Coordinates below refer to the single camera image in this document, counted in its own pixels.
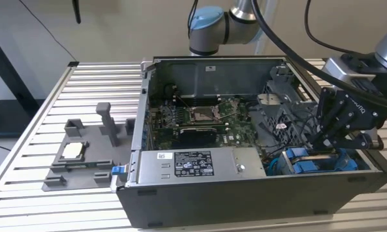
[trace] black pole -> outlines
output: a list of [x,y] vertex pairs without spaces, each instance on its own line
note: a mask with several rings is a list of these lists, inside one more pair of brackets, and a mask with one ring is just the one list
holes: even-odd
[[79,0],[73,0],[73,4],[74,4],[77,22],[78,22],[78,24],[81,24],[82,23],[82,18],[81,18]]
[[39,104],[34,98],[33,93],[30,92],[19,73],[7,58],[7,55],[0,47],[0,77],[11,89],[23,109],[30,114],[31,117],[35,116],[37,111],[39,110]]

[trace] gray plastic post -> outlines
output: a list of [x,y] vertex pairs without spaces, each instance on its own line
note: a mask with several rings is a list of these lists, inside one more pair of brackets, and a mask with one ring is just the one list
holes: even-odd
[[111,104],[109,102],[99,102],[97,106],[97,113],[102,116],[105,131],[110,136],[111,144],[113,146],[118,146],[119,139],[117,136],[117,125],[110,112],[111,112]]
[[81,119],[69,119],[65,125],[65,131],[70,137],[82,137],[79,129],[83,129],[85,125]]

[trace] power supply label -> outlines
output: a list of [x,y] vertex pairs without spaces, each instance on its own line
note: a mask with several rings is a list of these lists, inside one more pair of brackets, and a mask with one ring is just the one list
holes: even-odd
[[175,152],[175,176],[214,175],[211,151]]

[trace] white label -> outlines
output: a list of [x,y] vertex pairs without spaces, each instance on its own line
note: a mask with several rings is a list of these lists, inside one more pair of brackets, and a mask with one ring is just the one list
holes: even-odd
[[206,66],[206,72],[217,71],[217,66]]
[[169,153],[158,153],[158,159],[159,160],[171,160],[174,157],[174,153],[169,152]]

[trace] beige wall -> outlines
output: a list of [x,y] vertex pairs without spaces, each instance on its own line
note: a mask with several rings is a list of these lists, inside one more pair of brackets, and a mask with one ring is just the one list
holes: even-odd
[[[273,29],[288,45],[306,58],[325,58],[338,52],[316,44],[305,31],[306,0],[278,1]],[[310,29],[314,36],[334,46],[373,52],[387,33],[387,0],[313,0]],[[265,54],[282,51],[270,41]]]
[[[187,16],[194,0],[82,0],[82,24],[71,0],[25,0],[79,61],[141,61],[190,54]],[[229,10],[234,0],[201,0]],[[332,51],[304,29],[306,0],[278,0],[274,30],[309,58]],[[387,31],[387,0],[313,0],[313,33],[325,41],[372,51]],[[18,0],[0,0],[0,45],[37,98],[46,98],[73,61]],[[220,55],[253,55],[254,44],[224,45]],[[276,45],[268,55],[278,55]],[[0,80],[0,99],[14,98]]]
[[[82,0],[81,25],[71,0],[23,1],[79,61],[190,55],[187,17],[194,0]],[[198,7],[220,5],[228,11],[233,3],[201,0]],[[73,59],[18,0],[0,0],[0,45],[34,96],[46,98]],[[254,46],[222,46],[220,54],[252,55]],[[3,98],[14,98],[6,87]]]

